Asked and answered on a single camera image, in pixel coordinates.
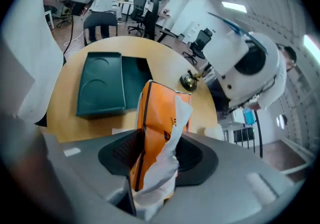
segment gray surface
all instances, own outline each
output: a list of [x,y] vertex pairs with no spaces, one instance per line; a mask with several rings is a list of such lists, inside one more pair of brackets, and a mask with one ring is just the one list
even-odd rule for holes
[[[214,149],[219,158],[218,167],[202,185],[178,187],[173,197],[156,214],[151,223],[194,224],[200,221],[201,223],[223,224],[249,217],[251,222],[273,217],[270,210],[260,211],[262,207],[245,180],[245,176],[252,172],[261,174],[279,195],[290,191],[292,183],[289,179],[266,165],[247,149],[205,136],[195,137],[193,133],[188,133],[188,135]],[[142,223],[137,218],[106,203],[106,201],[115,203],[119,200],[127,181],[124,177],[111,175],[100,164],[98,151],[119,136],[117,134],[60,145],[57,144],[56,139],[52,140],[56,143],[54,151],[59,151],[59,153],[56,152],[55,157],[50,153],[50,157],[55,162],[54,166],[57,167],[59,179],[71,201],[75,202],[77,212],[81,216],[85,215],[82,218],[87,223],[99,223],[103,219],[101,215],[108,212],[110,214],[107,214],[107,218],[104,219],[105,223],[113,223],[120,219],[121,223],[134,223],[134,221]],[[48,145],[48,147],[52,152],[54,145]],[[81,153],[66,158],[61,151],[62,148],[59,147],[64,150],[77,147]],[[279,209],[281,206],[286,206],[278,199],[274,203],[278,204]],[[268,205],[267,208],[272,207],[274,203]]]

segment office chair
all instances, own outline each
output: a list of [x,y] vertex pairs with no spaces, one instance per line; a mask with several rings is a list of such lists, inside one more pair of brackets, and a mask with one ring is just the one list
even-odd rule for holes
[[101,25],[108,25],[115,27],[115,36],[118,36],[118,21],[113,12],[93,12],[83,23],[83,38],[84,46],[87,46],[86,29],[92,27],[98,27]]
[[138,23],[138,26],[128,26],[128,33],[131,31],[138,31],[141,35],[144,32],[144,29],[140,26],[144,22],[143,14],[145,12],[145,5],[147,0],[133,0],[133,12],[131,13],[131,19]]
[[191,59],[192,61],[192,65],[196,65],[198,62],[196,61],[195,57],[198,57],[200,59],[205,59],[205,55],[202,52],[202,50],[205,48],[205,46],[207,45],[207,43],[210,42],[211,40],[211,36],[212,36],[212,32],[208,29],[206,30],[201,30],[198,34],[198,37],[196,38],[196,40],[191,43],[190,45],[190,50],[192,51],[192,55],[190,55],[187,52],[183,52],[182,55],[186,54],[187,56],[185,57],[186,59]]

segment ceiling light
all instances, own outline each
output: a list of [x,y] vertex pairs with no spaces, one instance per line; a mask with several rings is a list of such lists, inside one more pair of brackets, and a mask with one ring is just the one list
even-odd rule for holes
[[306,34],[303,37],[303,44],[312,53],[316,61],[320,63],[320,49],[317,47],[315,42],[312,41],[312,39]]
[[241,4],[232,3],[232,2],[222,2],[223,6],[226,8],[234,9],[240,12],[247,13],[246,7]]

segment black cable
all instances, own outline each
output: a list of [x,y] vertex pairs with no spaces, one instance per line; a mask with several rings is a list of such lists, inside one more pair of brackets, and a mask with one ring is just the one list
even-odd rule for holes
[[70,42],[69,42],[68,46],[67,46],[66,49],[64,50],[63,55],[65,55],[66,51],[68,50],[68,48],[69,48],[69,46],[70,46],[70,44],[71,44],[73,34],[74,34],[74,17],[71,16],[71,38],[70,38]]

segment white paper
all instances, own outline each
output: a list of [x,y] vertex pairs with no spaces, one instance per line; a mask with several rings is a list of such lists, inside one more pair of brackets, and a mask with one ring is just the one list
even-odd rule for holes
[[144,219],[149,221],[162,207],[164,199],[174,192],[179,162],[176,147],[193,108],[180,96],[175,96],[176,125],[173,125],[170,140],[164,145],[156,162],[145,173],[143,188],[134,196],[137,209],[145,210]]

